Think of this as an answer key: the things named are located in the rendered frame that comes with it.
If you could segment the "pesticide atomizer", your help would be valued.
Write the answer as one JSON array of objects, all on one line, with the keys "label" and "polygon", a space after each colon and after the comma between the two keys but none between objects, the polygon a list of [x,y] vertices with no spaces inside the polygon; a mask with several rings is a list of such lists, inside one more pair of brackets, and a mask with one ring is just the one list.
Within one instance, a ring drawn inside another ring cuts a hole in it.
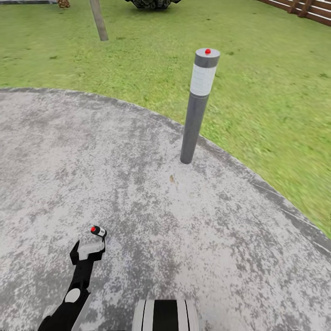
[{"label": "pesticide atomizer", "polygon": [[101,228],[97,225],[94,225],[94,227],[91,229],[91,233],[96,235],[96,236],[102,237],[102,238],[104,238],[104,236],[107,235],[106,230],[104,230],[103,228]]}]

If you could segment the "robot trunk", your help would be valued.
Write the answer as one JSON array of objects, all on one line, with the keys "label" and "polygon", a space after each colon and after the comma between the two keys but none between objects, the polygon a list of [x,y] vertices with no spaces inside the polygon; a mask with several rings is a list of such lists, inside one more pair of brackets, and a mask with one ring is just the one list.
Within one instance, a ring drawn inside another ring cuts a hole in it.
[{"label": "robot trunk", "polygon": [[139,300],[131,331],[200,331],[192,300]]}]

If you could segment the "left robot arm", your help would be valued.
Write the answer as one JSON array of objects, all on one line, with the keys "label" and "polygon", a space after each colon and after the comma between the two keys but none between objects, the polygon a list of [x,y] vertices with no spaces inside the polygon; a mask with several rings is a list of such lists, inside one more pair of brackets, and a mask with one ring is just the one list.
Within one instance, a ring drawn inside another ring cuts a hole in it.
[{"label": "left robot arm", "polygon": [[83,245],[78,250],[79,244],[78,241],[69,254],[76,268],[67,294],[55,313],[44,318],[38,331],[78,331],[90,307],[91,293],[87,288],[94,262],[102,258],[105,243]]}]

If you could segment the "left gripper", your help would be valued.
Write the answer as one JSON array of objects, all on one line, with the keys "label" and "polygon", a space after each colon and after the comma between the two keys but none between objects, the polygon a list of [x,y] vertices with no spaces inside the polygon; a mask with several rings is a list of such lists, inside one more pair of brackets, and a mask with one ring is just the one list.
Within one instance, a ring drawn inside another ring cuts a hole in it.
[{"label": "left gripper", "polygon": [[81,269],[87,269],[92,272],[94,262],[100,261],[100,259],[102,258],[103,251],[99,251],[96,253],[95,252],[90,253],[88,256],[88,259],[81,261],[79,259],[79,251],[78,251],[79,244],[80,244],[80,242],[78,241],[76,243],[75,247],[72,249],[71,253],[69,254],[72,259],[72,264],[76,267],[75,272],[77,272]]}]

